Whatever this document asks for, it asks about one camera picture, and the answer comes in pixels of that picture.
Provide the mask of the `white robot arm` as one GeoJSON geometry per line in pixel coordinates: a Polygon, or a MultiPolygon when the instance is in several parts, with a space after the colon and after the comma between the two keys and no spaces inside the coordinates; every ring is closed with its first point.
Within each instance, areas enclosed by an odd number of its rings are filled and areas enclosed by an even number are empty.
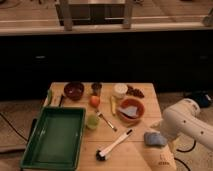
{"type": "Polygon", "coordinates": [[[213,126],[197,118],[200,111],[196,101],[184,98],[165,108],[162,119],[151,127],[167,139],[170,147],[175,145],[183,133],[213,151],[213,126]]]}

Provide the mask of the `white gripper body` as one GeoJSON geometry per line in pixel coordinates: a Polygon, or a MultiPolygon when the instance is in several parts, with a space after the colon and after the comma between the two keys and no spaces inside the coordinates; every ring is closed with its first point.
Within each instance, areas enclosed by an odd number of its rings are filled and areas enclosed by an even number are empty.
{"type": "Polygon", "coordinates": [[[153,123],[151,128],[159,131],[167,140],[173,139],[172,130],[164,120],[153,123]]]}

